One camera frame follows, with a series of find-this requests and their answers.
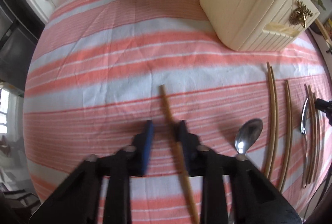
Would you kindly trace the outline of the wooden chopstick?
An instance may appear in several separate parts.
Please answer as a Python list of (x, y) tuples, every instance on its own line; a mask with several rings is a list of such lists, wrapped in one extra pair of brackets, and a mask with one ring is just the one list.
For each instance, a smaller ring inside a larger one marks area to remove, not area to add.
[(271, 176), (273, 153), (275, 147), (276, 98), (275, 98), (275, 87), (273, 84), (273, 77), (272, 77), (272, 69), (269, 62), (267, 62), (266, 65), (267, 65), (267, 78), (269, 82), (269, 93), (270, 93), (270, 138), (269, 138), (269, 146), (266, 157), (265, 176), (269, 179)]
[(163, 103), (163, 108), (164, 108), (164, 114), (165, 118), (167, 120), (167, 123), (169, 127), (172, 130), (172, 134), (175, 137), (176, 145), (175, 145), (175, 155), (178, 159), (178, 165), (179, 165), (179, 177), (181, 181), (181, 187), (183, 190), (183, 194), (186, 199), (186, 204), (188, 207), (188, 210), (191, 214), (191, 220), (192, 223), (200, 223), (200, 218), (198, 214), (198, 210), (196, 207), (196, 203), (194, 200), (194, 195), (192, 192), (191, 184), (190, 184), (190, 179), (186, 170), (186, 165), (185, 165), (185, 158), (183, 156), (183, 150), (182, 150), (182, 145), (179, 141), (177, 141), (176, 138), (176, 132), (175, 132), (175, 127), (176, 127), (176, 122), (173, 118), (172, 112), (171, 112), (171, 107), (169, 105), (166, 89), (164, 85), (159, 86), (159, 91), (161, 94), (161, 99)]
[(289, 160), (292, 151), (292, 139), (293, 139), (293, 115), (292, 115), (292, 100), (290, 95), (289, 81), (285, 81), (286, 92), (286, 137), (285, 137), (285, 149), (283, 163), (280, 172), (280, 179), (278, 182), (278, 190), (282, 193), (288, 173)]
[(312, 181), (314, 182), (317, 179), (317, 171), (319, 166), (319, 157), (320, 157), (320, 117), (319, 110), (315, 107), (315, 116), (316, 116), (316, 148), (315, 148), (315, 162), (314, 162), (314, 171), (312, 175)]
[(308, 165), (306, 168), (306, 180), (305, 183), (308, 186), (314, 181), (314, 169), (316, 166), (316, 148), (317, 148), (317, 119), (314, 104), (314, 95), (310, 85), (305, 85), (308, 102), (309, 102), (309, 119), (310, 119), (310, 136), (309, 136), (309, 153), (308, 153)]
[(267, 178), (271, 179), (273, 173), (274, 162), (278, 146), (278, 101), (277, 88), (274, 76), (273, 67), (267, 62), (269, 86), (270, 86), (270, 112), (271, 112), (271, 126), (270, 126), (270, 145), (269, 153), (266, 163)]

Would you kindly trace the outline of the steel spoon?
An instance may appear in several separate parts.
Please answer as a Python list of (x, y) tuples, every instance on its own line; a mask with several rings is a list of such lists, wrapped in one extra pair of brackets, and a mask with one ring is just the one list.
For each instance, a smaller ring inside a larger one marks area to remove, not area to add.
[(309, 109), (309, 98), (306, 98), (303, 104), (301, 119), (300, 119), (300, 133), (304, 138), (304, 165), (303, 165), (303, 177), (302, 188), (307, 186), (307, 172), (308, 172), (308, 138), (307, 138), (307, 117)]
[(258, 140), (263, 130), (263, 121), (259, 118), (245, 122), (235, 136), (234, 147), (239, 155), (245, 155)]

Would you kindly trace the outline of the pink striped tablecloth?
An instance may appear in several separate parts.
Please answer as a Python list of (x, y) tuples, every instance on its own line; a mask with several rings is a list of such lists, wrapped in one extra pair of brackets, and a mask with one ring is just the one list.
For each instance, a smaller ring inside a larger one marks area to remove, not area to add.
[(331, 127), (322, 117), (320, 171), (302, 188), (305, 87), (331, 98), (325, 62), (308, 32), (281, 52), (237, 53), (220, 42), (199, 0), (61, 0), (36, 46), (24, 96), (25, 151), (40, 200), (86, 156), (117, 152), (151, 119), (148, 173), (132, 180), (133, 222), (190, 223), (159, 86), (166, 87), (174, 118), (227, 156), (236, 153), (240, 126), (261, 118), (263, 132), (248, 156), (262, 167), (270, 126), (267, 65), (274, 70), (280, 116), (271, 180), (277, 184), (280, 176), (289, 84), (294, 132), (282, 193), (301, 211), (331, 163)]

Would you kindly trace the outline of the cream utensil holder box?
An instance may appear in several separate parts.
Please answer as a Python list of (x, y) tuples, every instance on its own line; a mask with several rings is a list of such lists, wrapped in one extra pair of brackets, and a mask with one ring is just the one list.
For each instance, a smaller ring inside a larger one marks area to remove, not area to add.
[(200, 0), (220, 41), (238, 52), (283, 50), (320, 12), (310, 0)]

